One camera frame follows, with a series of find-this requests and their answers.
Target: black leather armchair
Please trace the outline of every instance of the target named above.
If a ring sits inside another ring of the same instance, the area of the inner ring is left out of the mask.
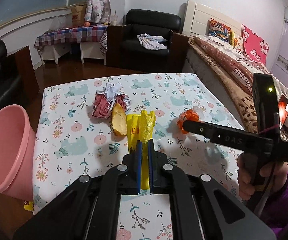
[[[126,26],[122,28],[120,67],[148,73],[181,72],[188,37],[176,33],[180,27],[181,19],[177,15],[131,9],[126,15]],[[142,33],[162,36],[167,40],[162,43],[167,49],[145,49],[137,39],[137,35]]]
[[[39,90],[28,49],[25,47],[15,54],[7,56],[5,44],[0,40],[0,109],[11,104],[25,106]]]

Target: pillow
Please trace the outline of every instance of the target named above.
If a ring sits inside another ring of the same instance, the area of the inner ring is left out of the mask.
[[[231,45],[240,54],[244,53],[243,38],[235,32],[231,33]]]
[[[225,24],[217,22],[211,18],[209,35],[220,38],[222,41],[229,43],[231,27],[228,27]]]
[[[269,51],[268,44],[251,29],[242,25],[243,28],[243,44],[246,55],[255,62],[266,64],[267,53]]]

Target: red display screen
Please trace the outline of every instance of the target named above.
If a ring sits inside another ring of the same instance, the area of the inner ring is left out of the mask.
[[[278,102],[279,128],[281,129],[288,116],[288,99],[282,94]]]

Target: blue gripper pad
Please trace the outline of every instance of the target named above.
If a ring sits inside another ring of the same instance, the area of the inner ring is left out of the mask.
[[[154,142],[153,140],[148,141],[148,175],[149,175],[149,189],[153,192],[153,153],[154,153]]]
[[[135,163],[136,166],[136,183],[137,183],[137,193],[140,193],[141,190],[141,168],[142,168],[142,142],[137,141],[136,143],[136,151],[135,154],[137,156],[136,160],[137,163]]]

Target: floral tablecloth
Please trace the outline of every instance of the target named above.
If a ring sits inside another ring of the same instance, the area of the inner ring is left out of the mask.
[[[97,90],[106,82],[122,84],[131,99],[127,114],[155,111],[155,149],[186,173],[208,173],[238,195],[239,151],[210,143],[200,135],[181,134],[181,112],[198,106],[201,120],[242,129],[195,74],[160,73],[114,76],[49,87],[44,90],[33,159],[34,208],[39,211],[80,175],[103,175],[128,153],[127,137],[116,137],[110,120],[92,118]],[[117,239],[172,239],[167,195],[122,196]]]

